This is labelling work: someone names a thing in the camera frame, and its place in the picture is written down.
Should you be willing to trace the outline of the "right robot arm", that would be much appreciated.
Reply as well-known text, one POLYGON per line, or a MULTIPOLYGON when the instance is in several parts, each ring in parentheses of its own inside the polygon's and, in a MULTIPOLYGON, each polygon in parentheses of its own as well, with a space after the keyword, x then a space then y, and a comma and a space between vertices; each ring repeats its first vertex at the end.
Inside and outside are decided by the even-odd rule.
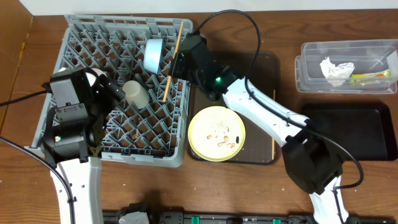
POLYGON ((293 182, 309 194, 317 223, 347 223, 341 190, 359 186, 364 179, 361 164, 345 148, 319 133, 308 117, 297 114, 263 94, 250 81, 221 66, 196 28, 176 47, 170 74, 199 87, 210 101, 222 99, 227 112, 252 121, 282 149, 285 170, 293 182))

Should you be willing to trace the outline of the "pink bowl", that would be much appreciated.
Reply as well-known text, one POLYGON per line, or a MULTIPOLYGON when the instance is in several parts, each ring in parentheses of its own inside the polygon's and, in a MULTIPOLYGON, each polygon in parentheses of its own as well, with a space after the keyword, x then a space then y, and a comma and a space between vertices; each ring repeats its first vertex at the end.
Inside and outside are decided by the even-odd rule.
MULTIPOLYGON (((94 68, 93 70, 95 72, 99 72, 99 76, 104 75, 104 72, 102 70, 99 70, 97 68, 94 68)), ((95 81, 96 81, 97 77, 94 74, 90 73, 90 72, 86 72, 85 74, 86 74, 86 77, 88 79, 88 82, 89 82, 90 86, 93 86, 95 84, 95 81)))

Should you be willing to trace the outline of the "light blue bowl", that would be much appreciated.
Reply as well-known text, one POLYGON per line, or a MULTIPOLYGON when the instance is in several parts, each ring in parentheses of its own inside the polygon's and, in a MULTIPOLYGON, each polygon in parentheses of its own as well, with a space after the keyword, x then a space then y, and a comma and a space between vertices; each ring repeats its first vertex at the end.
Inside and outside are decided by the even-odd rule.
POLYGON ((162 49, 164 42, 162 39, 149 39, 146 42, 144 52, 144 69, 148 72, 158 74, 162 61, 162 49))

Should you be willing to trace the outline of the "white plastic cup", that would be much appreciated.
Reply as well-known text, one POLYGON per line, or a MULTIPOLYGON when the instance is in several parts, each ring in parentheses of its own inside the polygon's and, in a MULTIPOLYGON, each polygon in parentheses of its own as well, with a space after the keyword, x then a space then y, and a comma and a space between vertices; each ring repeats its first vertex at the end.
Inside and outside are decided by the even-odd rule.
POLYGON ((149 103, 150 96, 148 91, 137 81, 130 80, 123 85, 125 99, 130 105, 135 105, 138 109, 143 109, 149 103))

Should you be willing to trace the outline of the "yellow plate with crumbs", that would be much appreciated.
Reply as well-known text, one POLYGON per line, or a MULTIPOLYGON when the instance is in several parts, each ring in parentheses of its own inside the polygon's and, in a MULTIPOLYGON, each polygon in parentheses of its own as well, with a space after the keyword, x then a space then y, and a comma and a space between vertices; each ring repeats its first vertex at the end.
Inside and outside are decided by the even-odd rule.
POLYGON ((188 127, 188 141, 196 155, 211 162, 234 157, 246 140, 246 128, 240 116, 224 106, 199 111, 188 127))

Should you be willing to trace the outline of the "white napkin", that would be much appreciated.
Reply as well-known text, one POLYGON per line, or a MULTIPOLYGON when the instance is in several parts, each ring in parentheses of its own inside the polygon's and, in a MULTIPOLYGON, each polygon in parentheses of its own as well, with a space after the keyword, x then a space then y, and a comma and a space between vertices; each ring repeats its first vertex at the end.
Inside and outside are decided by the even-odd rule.
POLYGON ((321 61, 320 68, 327 82, 333 87, 339 87, 344 84, 344 82, 347 81, 347 79, 351 76, 355 66, 352 62, 335 65, 334 63, 330 62, 329 57, 326 57, 321 61))

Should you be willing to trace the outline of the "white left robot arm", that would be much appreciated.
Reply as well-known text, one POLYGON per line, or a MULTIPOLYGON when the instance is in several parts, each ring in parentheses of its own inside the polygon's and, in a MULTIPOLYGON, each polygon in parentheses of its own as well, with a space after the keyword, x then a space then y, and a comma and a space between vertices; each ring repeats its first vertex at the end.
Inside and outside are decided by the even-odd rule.
POLYGON ((43 156, 6 139, 50 170, 57 190, 62 223, 103 223, 101 205, 101 143, 106 117, 125 93, 98 68, 63 68, 43 85, 56 105, 45 117, 39 139, 43 156))

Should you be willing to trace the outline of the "green snack wrapper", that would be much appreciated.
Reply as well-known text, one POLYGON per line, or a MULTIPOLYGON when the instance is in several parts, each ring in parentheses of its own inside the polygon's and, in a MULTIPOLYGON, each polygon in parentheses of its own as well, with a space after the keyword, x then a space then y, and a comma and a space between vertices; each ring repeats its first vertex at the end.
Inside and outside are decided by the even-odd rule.
POLYGON ((353 86, 378 84, 382 82, 387 82, 390 75, 391 73, 389 69, 374 73, 352 74, 350 76, 351 80, 349 81, 349 84, 353 86))

